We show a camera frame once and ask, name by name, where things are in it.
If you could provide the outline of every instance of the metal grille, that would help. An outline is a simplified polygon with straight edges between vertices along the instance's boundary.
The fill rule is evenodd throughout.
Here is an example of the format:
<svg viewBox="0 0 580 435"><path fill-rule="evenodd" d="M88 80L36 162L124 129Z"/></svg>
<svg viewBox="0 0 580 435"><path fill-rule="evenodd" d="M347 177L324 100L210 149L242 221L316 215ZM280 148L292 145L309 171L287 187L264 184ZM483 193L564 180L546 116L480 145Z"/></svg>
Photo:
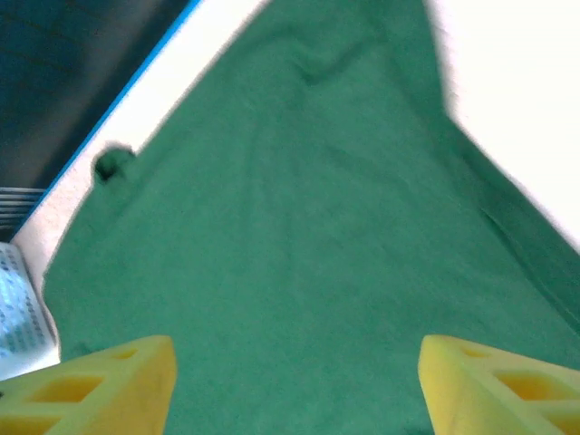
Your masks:
<svg viewBox="0 0 580 435"><path fill-rule="evenodd" d="M0 188L0 231L14 232L43 193L40 188Z"/></svg>

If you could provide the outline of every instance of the yellow plastic piece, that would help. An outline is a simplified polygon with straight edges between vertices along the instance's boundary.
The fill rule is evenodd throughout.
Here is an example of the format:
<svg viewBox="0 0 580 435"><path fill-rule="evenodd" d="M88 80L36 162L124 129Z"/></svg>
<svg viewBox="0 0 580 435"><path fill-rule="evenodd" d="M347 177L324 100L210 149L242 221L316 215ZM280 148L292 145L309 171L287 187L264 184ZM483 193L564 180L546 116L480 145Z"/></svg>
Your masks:
<svg viewBox="0 0 580 435"><path fill-rule="evenodd" d="M1 435L161 435L177 377L151 336L0 382Z"/></svg>
<svg viewBox="0 0 580 435"><path fill-rule="evenodd" d="M419 378L435 435L580 435L580 372L443 335Z"/></svg>

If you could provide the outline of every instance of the green t-shirt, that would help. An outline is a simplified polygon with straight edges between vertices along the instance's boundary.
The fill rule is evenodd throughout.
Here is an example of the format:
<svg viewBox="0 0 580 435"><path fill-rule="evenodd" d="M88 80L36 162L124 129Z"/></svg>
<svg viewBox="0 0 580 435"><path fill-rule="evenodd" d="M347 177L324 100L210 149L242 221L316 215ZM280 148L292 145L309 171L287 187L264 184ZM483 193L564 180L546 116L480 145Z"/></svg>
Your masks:
<svg viewBox="0 0 580 435"><path fill-rule="evenodd" d="M580 368L579 257L446 117L421 0L274 0L97 166L46 301L64 359L173 337L168 435L427 435L425 334Z"/></svg>

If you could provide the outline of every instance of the white mesh basket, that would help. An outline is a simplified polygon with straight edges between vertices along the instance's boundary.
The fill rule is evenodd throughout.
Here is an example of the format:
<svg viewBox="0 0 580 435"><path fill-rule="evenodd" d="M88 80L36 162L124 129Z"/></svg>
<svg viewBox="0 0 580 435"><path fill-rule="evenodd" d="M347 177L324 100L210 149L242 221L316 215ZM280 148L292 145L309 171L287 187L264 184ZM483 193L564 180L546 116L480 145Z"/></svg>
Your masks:
<svg viewBox="0 0 580 435"><path fill-rule="evenodd" d="M0 381L58 363L46 314L20 251L0 243Z"/></svg>

